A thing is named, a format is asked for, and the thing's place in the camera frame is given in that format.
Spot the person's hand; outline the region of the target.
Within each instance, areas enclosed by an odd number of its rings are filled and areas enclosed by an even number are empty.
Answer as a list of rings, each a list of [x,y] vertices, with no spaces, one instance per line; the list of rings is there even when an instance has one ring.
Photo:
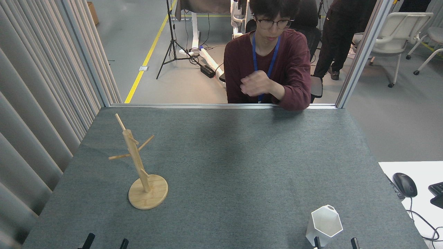
[[[279,84],[258,70],[241,79],[240,89],[242,93],[249,96],[260,96],[262,94],[273,94],[278,91]]]

